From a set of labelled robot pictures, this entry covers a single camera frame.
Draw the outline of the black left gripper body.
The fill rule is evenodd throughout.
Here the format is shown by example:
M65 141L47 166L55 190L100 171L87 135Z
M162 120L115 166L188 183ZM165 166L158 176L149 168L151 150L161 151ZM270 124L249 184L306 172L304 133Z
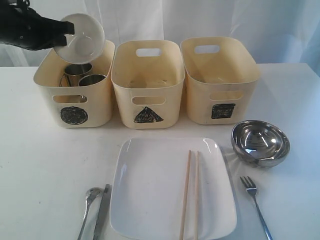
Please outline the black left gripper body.
M30 51L54 46L53 21L30 7L28 0L0 2L0 42Z

